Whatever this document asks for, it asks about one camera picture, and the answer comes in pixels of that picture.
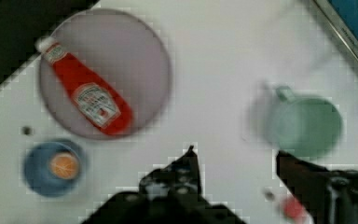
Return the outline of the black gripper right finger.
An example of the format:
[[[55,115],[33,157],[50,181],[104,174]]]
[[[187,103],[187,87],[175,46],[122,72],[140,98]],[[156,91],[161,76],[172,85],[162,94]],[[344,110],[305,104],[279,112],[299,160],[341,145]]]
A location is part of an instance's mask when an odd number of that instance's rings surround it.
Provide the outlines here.
[[[328,170],[279,151],[276,173],[314,224],[358,224],[358,171]]]

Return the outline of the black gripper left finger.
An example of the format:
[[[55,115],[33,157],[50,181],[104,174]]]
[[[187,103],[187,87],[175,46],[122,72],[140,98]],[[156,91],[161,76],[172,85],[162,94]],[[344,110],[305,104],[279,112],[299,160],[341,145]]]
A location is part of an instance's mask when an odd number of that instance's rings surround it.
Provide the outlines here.
[[[182,157],[175,159],[165,168],[155,169],[139,183],[139,191],[148,200],[166,198],[180,189],[185,193],[202,193],[199,159],[193,145],[189,146]]]

